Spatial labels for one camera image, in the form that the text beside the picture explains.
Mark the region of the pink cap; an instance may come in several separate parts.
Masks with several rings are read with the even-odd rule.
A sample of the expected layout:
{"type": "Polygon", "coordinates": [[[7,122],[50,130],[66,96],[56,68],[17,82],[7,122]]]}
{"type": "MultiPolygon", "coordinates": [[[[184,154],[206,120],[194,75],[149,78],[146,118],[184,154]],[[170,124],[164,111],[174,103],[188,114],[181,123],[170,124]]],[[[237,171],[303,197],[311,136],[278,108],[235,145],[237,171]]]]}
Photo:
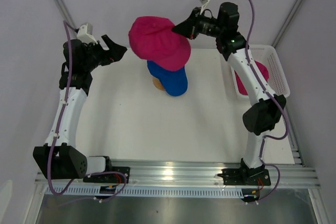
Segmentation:
{"type": "MultiPolygon", "coordinates": [[[[269,79],[269,72],[267,70],[267,68],[260,62],[256,61],[256,65],[259,69],[259,71],[261,72],[262,76],[264,77],[264,79],[266,81],[268,81],[269,79]]],[[[235,73],[235,78],[236,78],[236,84],[237,84],[237,88],[238,88],[238,93],[244,96],[248,96],[248,93],[239,77],[239,75],[237,74],[236,71],[234,71],[235,73]]]]}
{"type": "Polygon", "coordinates": [[[172,32],[173,27],[168,18],[138,17],[128,33],[132,51],[165,70],[182,69],[190,58],[191,46],[185,37],[172,32]]]}

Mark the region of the blue cap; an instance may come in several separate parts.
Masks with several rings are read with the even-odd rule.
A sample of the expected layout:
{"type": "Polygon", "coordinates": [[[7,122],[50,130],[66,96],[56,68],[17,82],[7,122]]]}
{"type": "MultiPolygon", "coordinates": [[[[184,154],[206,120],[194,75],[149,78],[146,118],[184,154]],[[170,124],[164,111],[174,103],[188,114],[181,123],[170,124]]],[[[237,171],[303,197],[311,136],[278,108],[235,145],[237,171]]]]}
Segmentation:
{"type": "Polygon", "coordinates": [[[153,61],[147,61],[149,73],[158,79],[164,90],[173,97],[183,95],[188,89],[188,80],[185,67],[177,71],[169,71],[153,61]]]}

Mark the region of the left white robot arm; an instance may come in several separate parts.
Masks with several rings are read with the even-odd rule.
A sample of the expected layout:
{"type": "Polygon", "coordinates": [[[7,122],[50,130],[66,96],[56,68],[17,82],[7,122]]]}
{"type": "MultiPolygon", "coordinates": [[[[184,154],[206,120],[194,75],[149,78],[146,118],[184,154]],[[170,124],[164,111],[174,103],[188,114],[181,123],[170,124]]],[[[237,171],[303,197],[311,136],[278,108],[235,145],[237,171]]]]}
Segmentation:
{"type": "Polygon", "coordinates": [[[107,156],[86,156],[76,149],[76,133],[81,110],[93,81],[92,72],[122,59],[127,48],[113,42],[107,35],[99,42],[72,39],[63,44],[65,62],[59,80],[60,98],[55,120],[45,143],[36,146],[33,158],[48,180],[82,179],[95,174],[101,182],[113,178],[107,156]]]}

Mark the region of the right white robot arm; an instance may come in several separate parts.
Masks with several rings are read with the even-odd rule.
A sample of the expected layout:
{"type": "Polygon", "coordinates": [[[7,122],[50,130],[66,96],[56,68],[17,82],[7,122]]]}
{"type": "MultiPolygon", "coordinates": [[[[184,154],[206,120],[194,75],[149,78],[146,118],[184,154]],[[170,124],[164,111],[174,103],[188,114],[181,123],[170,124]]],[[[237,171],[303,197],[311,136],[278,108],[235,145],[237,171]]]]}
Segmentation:
{"type": "Polygon", "coordinates": [[[238,169],[224,169],[220,176],[224,183],[248,185],[266,177],[266,164],[262,159],[265,140],[283,115],[286,105],[284,95],[277,95],[268,85],[250,56],[247,41],[238,31],[239,12],[234,3],[220,5],[216,18],[206,17],[200,7],[172,28],[172,32],[187,39],[199,34],[214,37],[216,47],[225,61],[238,74],[247,91],[251,107],[243,114],[243,124],[248,131],[247,147],[238,169]]]}

